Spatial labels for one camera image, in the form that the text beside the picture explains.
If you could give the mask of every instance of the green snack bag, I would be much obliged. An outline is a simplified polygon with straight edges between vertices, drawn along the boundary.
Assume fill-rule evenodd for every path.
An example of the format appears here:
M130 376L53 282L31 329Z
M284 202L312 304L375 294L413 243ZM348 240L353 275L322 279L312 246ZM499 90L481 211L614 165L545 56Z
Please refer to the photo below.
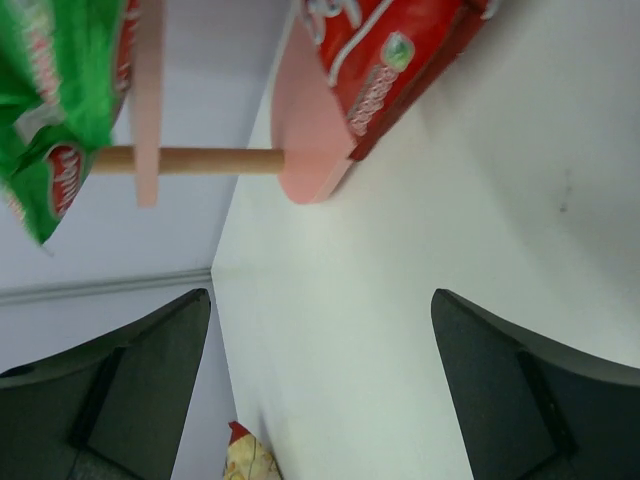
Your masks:
M0 183L39 244L111 144L139 13L139 0L0 0Z

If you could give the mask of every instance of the logo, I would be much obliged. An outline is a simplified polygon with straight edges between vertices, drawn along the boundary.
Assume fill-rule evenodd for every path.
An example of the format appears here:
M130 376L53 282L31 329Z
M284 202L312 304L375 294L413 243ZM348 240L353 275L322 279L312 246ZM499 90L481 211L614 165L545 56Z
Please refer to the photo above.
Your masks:
M85 154L75 145L59 143L47 153L45 161L51 170L49 198L52 213L64 217L82 186Z
M122 14L118 45L115 49L114 89L119 96L129 90L131 85L131 63L133 47L136 43L136 30L140 20L140 0L124 0L126 9Z
M409 38L400 32L393 32L382 47L380 58L385 65L400 73L407 69L415 53L416 49Z

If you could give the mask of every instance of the white wall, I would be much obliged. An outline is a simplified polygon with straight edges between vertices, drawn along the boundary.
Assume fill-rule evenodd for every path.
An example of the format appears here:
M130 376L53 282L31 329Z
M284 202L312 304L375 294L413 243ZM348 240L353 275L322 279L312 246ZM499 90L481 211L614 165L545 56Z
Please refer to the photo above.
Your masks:
M174 480L219 478L236 417L211 284L0 307L0 372L72 348L152 312L192 288L208 288L212 315Z
M169 0L163 142L245 146L288 0ZM115 128L130 141L128 114ZM209 267L235 179L163 178L159 204L138 210L133 178L90 177L48 244L0 208L0 289Z

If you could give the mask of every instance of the wooden stick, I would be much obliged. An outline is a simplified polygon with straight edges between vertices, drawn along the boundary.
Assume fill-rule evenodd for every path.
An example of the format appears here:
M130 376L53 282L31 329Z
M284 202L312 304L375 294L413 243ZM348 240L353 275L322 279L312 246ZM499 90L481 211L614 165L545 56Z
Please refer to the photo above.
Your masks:
M282 150L174 148L160 150L160 174L276 174L284 168ZM133 147L102 150L91 173L135 174Z

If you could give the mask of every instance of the pink paddle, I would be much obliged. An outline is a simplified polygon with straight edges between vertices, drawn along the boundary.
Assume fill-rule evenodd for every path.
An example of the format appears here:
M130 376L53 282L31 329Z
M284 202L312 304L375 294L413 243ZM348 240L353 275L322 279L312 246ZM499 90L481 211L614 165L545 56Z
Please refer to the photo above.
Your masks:
M161 147L164 0L140 0L133 80L135 146L106 148L94 173L135 173L138 205L154 206L159 174L279 173L296 203L329 197L354 149L302 22L294 21L272 101L273 150Z

